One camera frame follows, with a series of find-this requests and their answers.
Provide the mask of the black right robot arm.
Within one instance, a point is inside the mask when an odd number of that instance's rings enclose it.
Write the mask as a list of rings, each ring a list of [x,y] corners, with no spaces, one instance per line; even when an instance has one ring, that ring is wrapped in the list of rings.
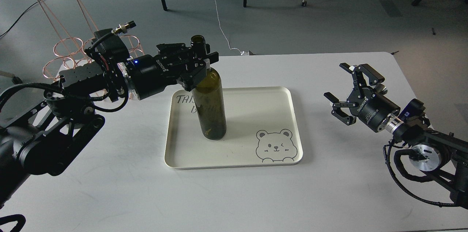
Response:
[[[462,207],[468,205],[468,168],[466,141],[446,135],[431,128],[425,106],[412,99],[404,109],[385,97],[387,88],[384,77],[368,64],[340,67],[352,75],[353,89],[345,101],[332,93],[324,93],[332,106],[332,115],[345,125],[360,120],[373,132],[388,131],[392,139],[383,147],[385,164],[398,185],[409,196],[438,207]],[[397,179],[390,162],[398,172],[412,182],[436,182],[450,192],[451,203],[422,199],[410,192]]]

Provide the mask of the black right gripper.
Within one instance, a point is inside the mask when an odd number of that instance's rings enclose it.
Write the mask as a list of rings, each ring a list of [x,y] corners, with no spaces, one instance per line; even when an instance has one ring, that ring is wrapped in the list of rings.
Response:
[[[324,93],[324,97],[331,102],[331,114],[347,126],[354,124],[358,117],[374,132],[382,131],[387,117],[391,114],[398,115],[400,112],[399,106],[374,90],[385,78],[368,64],[350,66],[340,63],[339,67],[352,75],[353,90],[347,98],[347,101],[352,102],[339,101],[332,93]],[[341,110],[351,107],[352,115]]]

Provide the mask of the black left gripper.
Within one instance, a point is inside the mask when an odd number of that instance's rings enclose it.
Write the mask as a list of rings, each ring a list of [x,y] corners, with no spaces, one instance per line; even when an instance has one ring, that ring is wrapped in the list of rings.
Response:
[[[127,80],[139,100],[161,93],[165,87],[181,84],[192,91],[219,60],[219,53],[209,51],[204,43],[157,45],[158,54],[127,60]]]

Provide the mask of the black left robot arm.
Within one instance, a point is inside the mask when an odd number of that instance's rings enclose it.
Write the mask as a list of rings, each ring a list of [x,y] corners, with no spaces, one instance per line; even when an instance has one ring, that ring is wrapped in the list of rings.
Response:
[[[60,175],[104,126],[96,114],[117,112],[131,91],[142,100],[181,84],[193,90],[219,60],[202,35],[185,43],[157,45],[158,54],[134,59],[119,37],[134,21],[95,32],[84,50],[92,60],[59,73],[52,84],[23,83],[1,93],[1,107],[20,90],[43,90],[43,100],[1,123],[1,207],[31,175]]]

